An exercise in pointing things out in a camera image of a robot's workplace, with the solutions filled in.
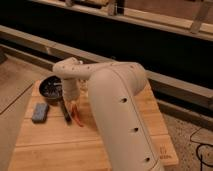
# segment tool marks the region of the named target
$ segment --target speckled floor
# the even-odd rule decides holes
[[[0,79],[0,171],[7,170],[26,105],[32,91],[30,85],[35,80],[42,79],[48,75],[51,75],[49,71],[14,57],[9,57],[5,63],[0,64],[0,77],[4,77],[4,79]],[[14,88],[7,86],[7,81],[10,81],[11,86]],[[190,135],[200,127],[192,124],[190,121],[193,120],[193,116],[196,116],[200,117],[199,122],[203,122],[202,118],[204,118],[204,116],[191,112],[191,117],[185,121],[179,119],[177,113],[163,114],[163,116],[180,160],[178,166],[170,166],[167,167],[166,170],[199,171],[200,162],[195,154],[198,144],[190,142]],[[212,122],[213,127],[213,118],[205,117],[205,119],[210,123]],[[192,139],[213,144],[213,132],[207,129],[201,129]],[[204,160],[212,164],[213,149],[204,147],[201,151]],[[203,171],[212,170],[213,168],[203,166]]]

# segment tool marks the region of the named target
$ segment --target wooden board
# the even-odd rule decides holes
[[[36,103],[44,102],[38,92],[39,84],[40,81],[35,83],[9,171],[111,170],[84,92],[78,102],[84,127],[75,122],[67,125],[57,104],[50,106],[45,124],[32,123]],[[135,98],[163,164],[177,164],[176,152],[150,85]]]

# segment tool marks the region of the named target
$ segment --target screw hole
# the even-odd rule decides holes
[[[138,129],[139,129],[139,128],[134,128],[133,130],[134,130],[134,132],[138,132]]]
[[[145,162],[149,162],[150,161],[150,158],[149,157],[147,157],[147,158],[145,158],[145,160],[144,160]]]
[[[126,102],[127,102],[127,98],[121,99],[121,103],[126,103]]]

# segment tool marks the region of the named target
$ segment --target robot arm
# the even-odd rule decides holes
[[[70,58],[55,64],[53,71],[62,79],[65,100],[78,98],[76,79],[89,80],[92,112],[114,171],[163,170],[134,100],[146,84],[141,65],[79,65]]]

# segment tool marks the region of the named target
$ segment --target glass panel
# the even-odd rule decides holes
[[[208,15],[206,16],[206,19],[204,20],[205,23],[213,24],[213,3],[212,7],[209,10]]]
[[[201,1],[123,0],[124,8],[194,20]]]

